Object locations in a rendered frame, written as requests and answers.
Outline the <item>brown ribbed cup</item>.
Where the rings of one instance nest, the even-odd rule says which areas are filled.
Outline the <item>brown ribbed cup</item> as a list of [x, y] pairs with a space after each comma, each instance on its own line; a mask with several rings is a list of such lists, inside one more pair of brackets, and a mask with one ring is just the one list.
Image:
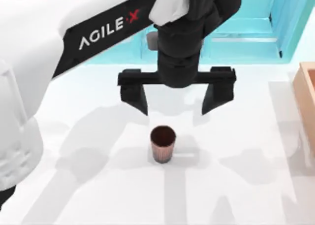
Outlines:
[[167, 163], [171, 160], [176, 141], [173, 128], [166, 125], [157, 126], [150, 133], [150, 142], [153, 158], [158, 163]]

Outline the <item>light blue rack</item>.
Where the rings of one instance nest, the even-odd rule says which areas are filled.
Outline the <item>light blue rack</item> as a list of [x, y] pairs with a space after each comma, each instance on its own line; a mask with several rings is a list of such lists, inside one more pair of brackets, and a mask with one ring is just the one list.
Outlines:
[[[201, 63], [288, 63], [315, 0], [242, 0], [240, 10], [204, 40]], [[147, 47], [150, 26], [104, 51], [88, 64], [153, 64], [157, 51]]]

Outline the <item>shallow salmon-coloured box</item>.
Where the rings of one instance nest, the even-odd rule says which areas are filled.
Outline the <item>shallow salmon-coloured box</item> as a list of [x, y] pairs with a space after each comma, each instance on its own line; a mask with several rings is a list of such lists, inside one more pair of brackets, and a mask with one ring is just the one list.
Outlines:
[[315, 62], [301, 62], [292, 81], [307, 164], [315, 169]]

